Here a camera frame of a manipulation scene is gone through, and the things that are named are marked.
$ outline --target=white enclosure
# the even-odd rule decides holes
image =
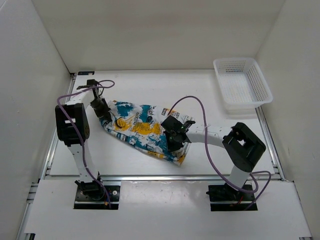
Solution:
[[[35,240],[81,239],[105,231],[132,239],[320,239],[319,13],[318,0],[0,0],[0,239],[29,239],[24,232]],[[273,102],[246,117],[224,112],[213,61],[230,57],[257,60]],[[78,71],[95,74],[70,77]],[[117,82],[104,92],[108,99],[169,108],[192,94],[203,100],[209,122],[250,126],[267,145],[256,170],[272,173],[258,211],[211,214],[202,194],[219,178],[201,145],[190,148],[180,168],[168,165],[106,136],[89,107],[93,160],[104,179],[122,181],[122,208],[74,211],[77,169],[54,134],[54,108],[58,96],[94,78]],[[170,97],[162,99],[164,90]],[[196,102],[178,109],[202,121]],[[108,147],[95,147],[101,142]],[[210,152],[228,176],[227,154]],[[106,226],[107,216],[114,222]],[[170,217],[190,227],[174,228]],[[121,224],[132,234],[118,235]]]

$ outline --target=metal frame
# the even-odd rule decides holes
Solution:
[[[274,141],[272,139],[272,136],[271,136],[268,124],[267,124],[267,120],[266,120],[264,111],[263,111],[261,106],[257,107],[255,109],[255,111],[256,111],[256,114],[258,116],[258,119],[259,119],[259,122],[260,122],[260,126],[262,128],[262,133],[263,133],[263,136],[264,136],[264,139],[265,139],[265,142],[266,142],[267,149],[269,150],[269,153],[271,155],[272,162],[273,162],[274,165],[277,166],[277,168],[279,170],[279,174],[281,176],[281,179],[283,181],[285,181],[286,180],[285,174],[284,174],[283,168],[281,166],[280,159],[279,159],[279,156],[278,156],[278,153],[277,153],[277,150],[276,150],[276,146],[275,146],[275,143],[274,143]]]
[[[282,180],[281,176],[278,173],[278,169],[275,168],[275,174],[271,175],[271,180]],[[121,181],[222,181],[222,179],[218,176],[218,175],[141,175],[141,176],[136,176],[136,175],[130,175],[130,176],[118,176],[118,175],[114,175],[114,176],[106,176],[106,175],[102,175],[101,176],[102,180],[104,182],[108,182],[108,185],[111,182],[116,182],[116,183],[120,183]],[[256,175],[255,178],[257,180],[261,180],[261,181],[266,181],[269,177],[266,174],[260,174],[260,175]],[[47,174],[45,176],[46,180],[55,180],[55,179],[59,179],[59,180],[65,180],[65,179],[69,179],[69,180],[78,180],[79,176],[76,175],[62,175],[62,176],[52,176]]]
[[[27,203],[15,240],[32,240],[32,239],[34,239],[35,235],[33,233],[24,233],[25,229],[26,229],[27,222],[28,222],[28,218],[29,218],[29,215],[31,212],[31,208],[32,208],[32,203]]]

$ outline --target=black mounting plate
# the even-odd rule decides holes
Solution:
[[[105,205],[105,197],[101,196],[100,199],[93,199],[87,195],[84,195],[79,188],[76,189],[74,199],[74,209],[97,209],[97,210],[118,210],[120,199],[120,186],[119,185],[104,185],[109,193],[111,201],[111,209],[109,204]]]
[[[83,75],[94,75],[95,71],[78,71],[79,76],[83,76]]]
[[[215,192],[215,190],[220,190],[225,188],[225,185],[209,185],[209,192]],[[252,185],[246,184],[242,187],[245,190],[252,191]],[[221,201],[217,200],[213,194],[209,194],[210,198],[210,208],[211,212],[233,212],[233,211],[243,211],[247,206],[255,199],[255,195],[248,193],[241,193],[243,196],[242,202],[240,204],[235,204],[235,201]],[[257,211],[257,204],[254,203],[247,211]]]

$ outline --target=white wall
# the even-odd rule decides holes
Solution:
[[[254,57],[284,0],[33,0],[66,66],[212,69]]]
[[[41,172],[55,99],[70,75],[31,0],[0,6],[0,239],[11,240]]]
[[[257,60],[274,97],[263,110],[285,176],[320,239],[320,1],[286,0]]]

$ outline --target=cable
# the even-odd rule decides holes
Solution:
[[[231,204],[230,207],[235,207],[235,206],[239,205],[243,199],[244,199],[244,196],[242,195],[241,198],[239,199],[239,201],[237,203]]]
[[[111,209],[111,201],[110,201],[110,196],[109,196],[109,193],[106,189],[106,187],[99,181],[97,180],[93,175],[92,173],[90,172],[90,169],[88,168],[87,166],[87,162],[86,162],[86,157],[85,157],[85,142],[81,136],[81,133],[79,131],[79,129],[77,128],[76,124],[74,123],[74,121],[72,120],[72,118],[68,115],[68,113],[66,112],[66,110],[64,109],[64,107],[62,106],[62,104],[60,103],[60,100],[61,99],[64,99],[64,98],[67,98],[67,97],[72,97],[72,96],[76,96],[76,95],[79,95],[81,93],[84,93],[86,91],[89,91],[91,89],[110,89],[112,88],[114,85],[115,85],[115,82],[112,81],[112,80],[103,80],[104,82],[111,82],[112,85],[111,86],[92,86],[92,87],[88,87],[84,90],[81,90],[81,91],[78,91],[78,92],[75,92],[75,93],[71,93],[71,94],[67,94],[67,95],[62,95],[60,97],[57,98],[56,102],[59,106],[59,108],[61,109],[61,111],[63,112],[63,114],[66,116],[66,118],[70,121],[71,125],[73,126],[79,140],[80,140],[80,143],[81,143],[81,147],[82,147],[82,162],[83,162],[83,165],[85,167],[85,170],[86,172],[89,174],[89,176],[96,182],[98,183],[102,188],[103,188],[103,191],[105,192],[105,195],[106,195],[106,198],[107,198],[107,201],[108,201],[108,204],[109,204],[109,208]]]
[[[105,194],[104,191],[103,191],[103,194],[102,194],[102,196],[101,196],[100,198],[95,199],[95,198],[91,197],[91,199],[93,199],[93,200],[95,200],[95,201],[99,201],[99,200],[102,199],[103,197],[104,197],[104,202],[106,202],[106,194]]]
[[[269,175],[269,178],[268,180],[266,181],[264,187],[262,188],[261,192],[258,194],[258,196],[256,196],[256,198],[243,210],[243,211],[246,211],[248,210],[249,208],[251,208],[251,206],[258,200],[258,198],[261,196],[261,194],[265,191],[265,189],[267,188],[268,184],[270,183],[270,180],[271,180],[271,172],[265,170],[265,171],[255,171],[252,173],[252,175],[256,175],[256,174],[263,174],[263,173],[266,173]]]
[[[102,80],[102,81],[98,81],[98,84],[99,84],[101,87],[103,87],[103,85],[102,85],[101,83],[110,82],[110,81],[112,81],[112,80],[109,80],[109,79],[107,79],[107,80]],[[102,89],[102,92],[99,94],[98,97],[101,97],[102,94],[104,93],[104,91],[105,91],[105,89],[103,88],[103,89]]]
[[[245,194],[254,194],[258,191],[259,189],[259,186],[258,186],[258,182],[257,180],[255,179],[254,175],[255,174],[262,174],[262,173],[267,173],[269,174],[269,178],[266,182],[266,184],[264,185],[263,189],[261,190],[261,192],[258,194],[258,196],[244,209],[244,211],[248,210],[256,201],[257,199],[261,196],[261,194],[265,191],[266,187],[268,186],[270,180],[271,180],[271,173],[269,171],[256,171],[256,172],[252,172],[250,173],[250,176],[255,184],[255,189],[250,191],[250,190],[245,190],[245,189],[242,189],[236,185],[234,185],[232,182],[230,182],[225,176],[222,175],[222,173],[217,169],[217,167],[215,166],[214,162],[212,161],[211,159],[211,156],[210,156],[210,152],[209,152],[209,149],[208,149],[208,128],[207,128],[207,119],[206,119],[206,111],[205,111],[205,107],[203,105],[203,103],[201,102],[201,100],[199,98],[197,98],[196,96],[185,96],[185,97],[182,97],[180,98],[170,109],[169,113],[168,113],[168,116],[170,115],[171,111],[174,109],[174,107],[179,103],[181,102],[182,100],[184,99],[187,99],[187,98],[192,98],[192,99],[196,99],[200,106],[201,106],[201,109],[202,109],[202,113],[203,113],[203,123],[204,123],[204,147],[205,147],[205,152],[206,152],[206,155],[208,157],[208,160],[211,164],[211,166],[213,167],[213,169],[215,170],[215,172],[231,187],[233,187],[234,189],[238,190],[239,192],[242,192],[242,193],[245,193]]]

